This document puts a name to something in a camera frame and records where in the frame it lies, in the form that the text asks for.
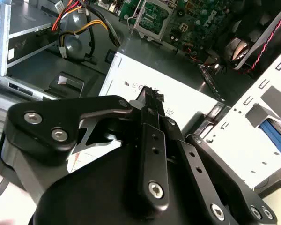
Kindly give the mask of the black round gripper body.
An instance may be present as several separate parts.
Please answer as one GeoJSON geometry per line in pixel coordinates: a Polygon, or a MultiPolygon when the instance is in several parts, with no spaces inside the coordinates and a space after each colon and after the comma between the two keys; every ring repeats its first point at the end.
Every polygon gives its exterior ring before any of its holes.
{"type": "Polygon", "coordinates": [[[213,184],[194,146],[171,119],[144,126],[144,155],[117,148],[52,184],[31,225],[213,225],[213,184]]]}

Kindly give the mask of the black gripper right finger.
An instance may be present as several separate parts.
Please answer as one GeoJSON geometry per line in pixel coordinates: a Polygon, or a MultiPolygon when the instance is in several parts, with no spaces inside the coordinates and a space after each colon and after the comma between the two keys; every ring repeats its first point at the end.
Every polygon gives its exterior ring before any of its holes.
{"type": "Polygon", "coordinates": [[[189,181],[204,215],[204,224],[275,225],[272,209],[198,135],[182,136],[177,123],[164,114],[163,95],[152,91],[155,110],[165,129],[166,153],[189,181]]]}

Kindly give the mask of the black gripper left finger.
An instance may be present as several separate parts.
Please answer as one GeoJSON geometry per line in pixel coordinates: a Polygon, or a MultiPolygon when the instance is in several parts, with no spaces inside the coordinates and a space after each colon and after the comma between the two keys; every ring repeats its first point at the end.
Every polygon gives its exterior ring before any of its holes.
{"type": "Polygon", "coordinates": [[[150,154],[142,145],[144,126],[163,131],[152,91],[141,90],[137,97],[141,108],[119,96],[15,104],[4,125],[4,162],[36,205],[52,184],[71,174],[66,164],[73,152],[106,141],[109,135],[122,141],[121,147],[132,145],[139,150],[148,168],[150,154]]]}

